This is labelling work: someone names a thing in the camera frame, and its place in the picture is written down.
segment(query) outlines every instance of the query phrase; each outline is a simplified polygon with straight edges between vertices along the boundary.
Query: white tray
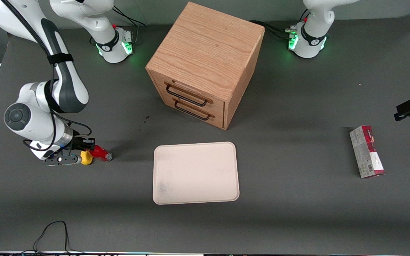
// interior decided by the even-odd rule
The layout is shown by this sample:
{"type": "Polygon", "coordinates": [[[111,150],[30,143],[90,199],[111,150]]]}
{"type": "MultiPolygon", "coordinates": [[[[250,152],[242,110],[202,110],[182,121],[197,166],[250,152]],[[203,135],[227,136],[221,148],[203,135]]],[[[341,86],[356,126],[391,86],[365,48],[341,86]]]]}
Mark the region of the white tray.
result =
{"type": "Polygon", "coordinates": [[[232,142],[159,146],[154,150],[153,201],[235,201],[240,195],[232,142]]]}

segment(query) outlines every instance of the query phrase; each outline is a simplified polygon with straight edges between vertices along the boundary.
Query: wooden drawer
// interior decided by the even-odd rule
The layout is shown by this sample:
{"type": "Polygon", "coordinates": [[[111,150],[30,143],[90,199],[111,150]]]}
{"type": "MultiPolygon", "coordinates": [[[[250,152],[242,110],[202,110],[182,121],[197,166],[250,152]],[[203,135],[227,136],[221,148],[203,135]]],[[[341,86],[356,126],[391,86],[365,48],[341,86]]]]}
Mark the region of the wooden drawer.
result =
{"type": "Polygon", "coordinates": [[[172,80],[161,74],[153,72],[152,75],[158,87],[158,91],[161,94],[170,94],[206,112],[223,112],[224,102],[222,100],[216,99],[215,97],[204,96],[202,92],[192,90],[186,84],[172,80]]]}
{"type": "Polygon", "coordinates": [[[171,97],[171,96],[169,97],[168,95],[163,95],[163,96],[166,97],[164,98],[165,100],[164,103],[167,106],[173,107],[187,115],[190,115],[206,123],[209,123],[213,126],[223,129],[223,112],[222,111],[220,113],[219,112],[209,113],[209,112],[206,112],[205,110],[200,109],[199,107],[195,105],[192,105],[176,97],[171,97]]]}
{"type": "Polygon", "coordinates": [[[222,100],[192,92],[190,89],[185,89],[186,85],[161,74],[151,75],[166,105],[223,128],[224,102],[222,100]]]}

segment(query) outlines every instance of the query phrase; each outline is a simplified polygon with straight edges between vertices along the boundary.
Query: red and white box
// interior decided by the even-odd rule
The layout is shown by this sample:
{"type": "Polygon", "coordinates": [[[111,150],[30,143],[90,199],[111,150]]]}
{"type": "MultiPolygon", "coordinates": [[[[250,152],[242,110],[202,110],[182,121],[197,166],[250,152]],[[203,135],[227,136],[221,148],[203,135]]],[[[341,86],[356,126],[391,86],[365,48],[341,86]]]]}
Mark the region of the red and white box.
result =
{"type": "Polygon", "coordinates": [[[374,136],[371,125],[362,125],[351,131],[353,151],[358,163],[361,178],[384,175],[384,167],[374,147],[374,136]]]}

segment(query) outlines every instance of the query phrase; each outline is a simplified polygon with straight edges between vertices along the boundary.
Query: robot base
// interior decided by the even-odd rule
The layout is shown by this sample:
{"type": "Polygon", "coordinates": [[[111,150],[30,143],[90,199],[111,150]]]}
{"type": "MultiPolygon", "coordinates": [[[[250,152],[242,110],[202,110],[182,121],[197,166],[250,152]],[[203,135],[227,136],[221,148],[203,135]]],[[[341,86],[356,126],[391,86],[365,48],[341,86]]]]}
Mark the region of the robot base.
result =
{"type": "Polygon", "coordinates": [[[96,47],[99,50],[99,55],[101,55],[108,63],[120,63],[131,55],[133,51],[131,31],[126,31],[122,28],[116,28],[115,30],[119,34],[119,42],[111,51],[106,52],[96,44],[96,47]]]}
{"type": "MultiPolygon", "coordinates": [[[[301,21],[295,25],[292,25],[290,28],[300,31],[304,24],[305,23],[301,21]]],[[[301,33],[291,34],[288,49],[295,52],[295,54],[299,57],[309,59],[315,57],[324,48],[326,40],[327,38],[325,37],[322,42],[318,42],[317,45],[311,46],[309,45],[309,42],[301,35],[301,33]]]]}

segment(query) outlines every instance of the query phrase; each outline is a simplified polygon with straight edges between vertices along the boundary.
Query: yellow object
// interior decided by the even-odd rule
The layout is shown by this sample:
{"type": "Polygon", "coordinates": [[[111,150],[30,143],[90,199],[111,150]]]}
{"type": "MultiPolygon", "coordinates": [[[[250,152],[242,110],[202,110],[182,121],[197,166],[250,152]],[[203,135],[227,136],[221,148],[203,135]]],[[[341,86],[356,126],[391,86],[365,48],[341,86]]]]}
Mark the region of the yellow object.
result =
{"type": "Polygon", "coordinates": [[[88,165],[93,162],[93,156],[88,151],[82,151],[80,153],[80,156],[82,157],[82,164],[83,165],[88,165]]]}

